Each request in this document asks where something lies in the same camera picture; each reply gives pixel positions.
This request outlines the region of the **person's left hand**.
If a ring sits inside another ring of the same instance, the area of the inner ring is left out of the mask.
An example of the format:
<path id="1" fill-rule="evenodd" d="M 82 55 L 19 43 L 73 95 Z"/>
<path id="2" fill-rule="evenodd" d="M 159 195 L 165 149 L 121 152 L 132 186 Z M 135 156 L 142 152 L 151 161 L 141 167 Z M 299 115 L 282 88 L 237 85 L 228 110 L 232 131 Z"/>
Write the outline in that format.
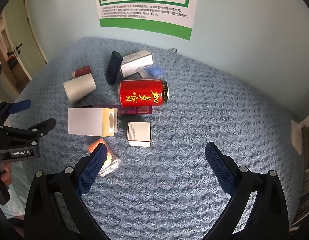
<path id="1" fill-rule="evenodd" d="M 8 187 L 12 182 L 11 165 L 12 165 L 11 163 L 1 164 L 2 171 L 1 171 L 0 179 L 2 182 L 4 182 L 6 187 Z"/>

